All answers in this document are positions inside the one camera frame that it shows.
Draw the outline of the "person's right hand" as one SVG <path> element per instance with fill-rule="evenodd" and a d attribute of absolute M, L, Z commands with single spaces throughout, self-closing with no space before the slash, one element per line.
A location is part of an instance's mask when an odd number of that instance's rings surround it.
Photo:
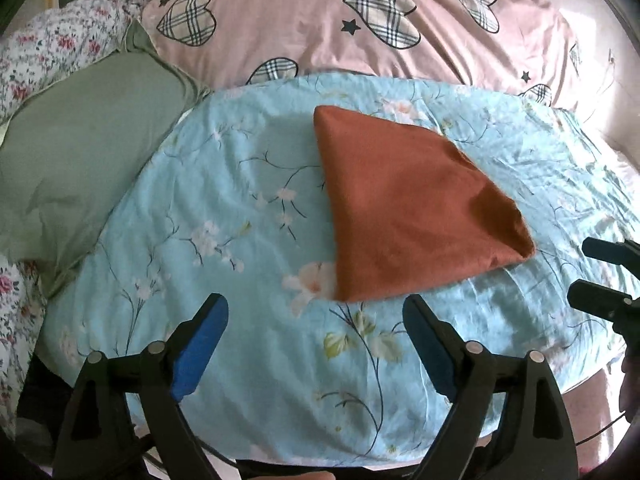
<path fill-rule="evenodd" d="M 640 396 L 640 361 L 638 356 L 626 354 L 622 363 L 624 379 L 620 386 L 618 404 L 628 422 L 632 422 L 639 409 Z"/>

